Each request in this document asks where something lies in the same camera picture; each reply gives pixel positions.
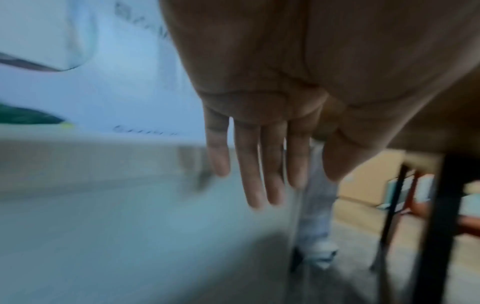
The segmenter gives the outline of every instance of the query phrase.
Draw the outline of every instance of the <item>green shape on paper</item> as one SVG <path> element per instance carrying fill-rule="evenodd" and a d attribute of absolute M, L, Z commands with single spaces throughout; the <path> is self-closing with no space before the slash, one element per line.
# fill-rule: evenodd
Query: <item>green shape on paper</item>
<path fill-rule="evenodd" d="M 57 125 L 65 120 L 41 111 L 17 108 L 0 103 L 0 124 Z"/>

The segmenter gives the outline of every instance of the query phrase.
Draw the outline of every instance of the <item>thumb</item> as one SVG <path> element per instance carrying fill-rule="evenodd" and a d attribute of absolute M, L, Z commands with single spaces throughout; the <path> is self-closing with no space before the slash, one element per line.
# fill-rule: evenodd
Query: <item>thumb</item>
<path fill-rule="evenodd" d="M 433 96 L 350 105 L 323 149 L 327 177 L 339 182 L 383 150 Z"/>

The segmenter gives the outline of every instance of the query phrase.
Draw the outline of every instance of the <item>finger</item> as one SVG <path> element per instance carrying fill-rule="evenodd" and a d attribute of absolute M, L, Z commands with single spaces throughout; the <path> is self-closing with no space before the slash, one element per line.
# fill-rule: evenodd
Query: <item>finger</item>
<path fill-rule="evenodd" d="M 377 155 L 431 98 L 348 107 L 323 149 L 327 177 L 338 182 Z"/>
<path fill-rule="evenodd" d="M 287 122 L 279 122 L 261 128 L 261 164 L 266 196 L 272 205 L 280 205 L 285 199 L 284 141 Z"/>
<path fill-rule="evenodd" d="M 310 137 L 317 126 L 320 109 L 290 120 L 286 138 L 286 172 L 294 188 L 304 188 L 309 177 Z"/>
<path fill-rule="evenodd" d="M 227 176 L 230 173 L 230 155 L 227 145 L 229 117 L 208 107 L 203 107 L 208 158 L 214 173 Z"/>
<path fill-rule="evenodd" d="M 267 200 L 259 165 L 260 127 L 235 121 L 235 149 L 246 201 L 255 209 Z"/>

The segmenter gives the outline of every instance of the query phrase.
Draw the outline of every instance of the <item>poster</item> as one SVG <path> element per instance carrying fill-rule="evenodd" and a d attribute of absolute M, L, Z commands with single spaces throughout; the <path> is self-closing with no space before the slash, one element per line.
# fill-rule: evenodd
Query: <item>poster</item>
<path fill-rule="evenodd" d="M 15 24 L 0 31 L 0 129 L 205 142 L 201 101 L 156 0 L 12 3 L 16 15 L 0 16 Z"/>

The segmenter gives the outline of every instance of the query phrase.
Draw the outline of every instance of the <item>hand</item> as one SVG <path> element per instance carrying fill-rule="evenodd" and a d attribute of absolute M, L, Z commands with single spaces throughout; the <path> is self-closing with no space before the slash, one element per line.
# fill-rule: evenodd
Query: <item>hand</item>
<path fill-rule="evenodd" d="M 479 62 L 475 0 L 162 0 L 205 114 L 214 171 L 230 170 L 229 117 L 248 203 L 284 199 L 308 176 L 309 137 L 327 92 L 346 111 L 325 144 L 339 181 L 383 149 L 436 94 Z M 258 162 L 260 143 L 264 194 Z"/>

